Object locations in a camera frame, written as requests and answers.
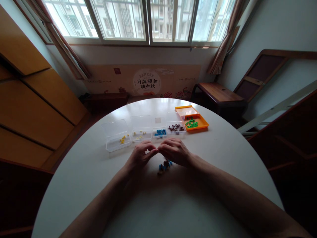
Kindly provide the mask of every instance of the circular logo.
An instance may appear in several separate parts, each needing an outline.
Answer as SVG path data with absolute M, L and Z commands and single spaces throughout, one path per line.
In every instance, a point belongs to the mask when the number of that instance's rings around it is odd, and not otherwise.
M 135 90 L 140 95 L 154 95 L 161 89 L 161 78 L 150 69 L 140 69 L 133 77 Z

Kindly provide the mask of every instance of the hand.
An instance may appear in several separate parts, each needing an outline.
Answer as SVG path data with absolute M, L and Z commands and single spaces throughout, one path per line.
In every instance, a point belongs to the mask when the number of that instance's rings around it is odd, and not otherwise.
M 142 168 L 147 164 L 150 158 L 152 158 L 158 152 L 158 149 L 150 141 L 145 140 L 134 148 L 128 161 L 125 163 L 125 166 L 129 170 Z
M 176 138 L 164 140 L 158 147 L 158 151 L 168 160 L 186 168 L 190 167 L 192 162 L 198 157 L 189 152 L 184 143 Z

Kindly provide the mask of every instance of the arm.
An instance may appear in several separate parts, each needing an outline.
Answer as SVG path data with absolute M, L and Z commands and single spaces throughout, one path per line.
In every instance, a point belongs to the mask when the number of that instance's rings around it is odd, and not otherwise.
M 126 164 L 69 225 L 60 238 L 101 237 L 112 208 L 132 174 L 144 167 L 157 153 L 158 150 L 149 141 L 137 145 Z
M 158 150 L 172 162 L 197 173 L 230 212 L 259 236 L 311 237 L 301 225 L 265 196 L 236 177 L 190 153 L 181 140 L 166 139 Z

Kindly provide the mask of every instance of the finger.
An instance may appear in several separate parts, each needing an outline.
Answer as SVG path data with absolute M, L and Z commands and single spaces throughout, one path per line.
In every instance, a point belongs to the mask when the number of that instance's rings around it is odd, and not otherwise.
M 147 153 L 144 158 L 149 161 L 150 158 L 152 158 L 154 155 L 156 155 L 159 152 L 158 149 L 152 149 L 149 153 Z
M 148 143 L 152 144 L 152 142 L 150 142 L 149 140 L 142 141 L 140 144 L 148 144 Z
M 142 148 L 142 150 L 144 150 L 144 151 L 146 151 L 146 150 L 151 151 L 153 149 L 156 149 L 156 147 L 152 143 L 140 145 L 140 148 Z
M 177 141 L 177 142 L 179 142 L 179 141 L 181 141 L 180 139 L 177 139 L 177 138 L 173 138 L 173 137 L 171 137 L 171 138 L 169 138 L 171 141 Z
M 170 145 L 167 145 L 167 144 L 161 144 L 159 147 L 158 147 L 158 151 L 161 153 L 161 152 L 167 152 L 169 154 L 172 154 L 172 153 L 175 153 L 176 152 L 176 149 Z
M 158 152 L 159 152 L 160 154 L 162 154 L 165 158 L 171 158 L 171 157 L 172 157 L 171 154 L 169 154 L 169 153 L 166 152 L 166 151 L 163 151 L 163 150 L 159 150 L 159 149 L 158 149 Z
M 174 146 L 174 141 L 172 141 L 172 140 L 170 140 L 170 139 L 166 139 L 166 140 L 164 140 L 164 141 L 161 143 L 161 145 L 162 145 L 162 144 L 167 144 L 167 145 L 173 147 L 173 146 Z

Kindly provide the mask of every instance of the poster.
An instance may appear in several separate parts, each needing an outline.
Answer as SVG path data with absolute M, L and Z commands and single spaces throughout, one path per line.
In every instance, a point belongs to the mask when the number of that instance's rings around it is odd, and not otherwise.
M 87 65 L 92 74 L 84 84 L 91 94 L 128 93 L 189 99 L 200 65 Z

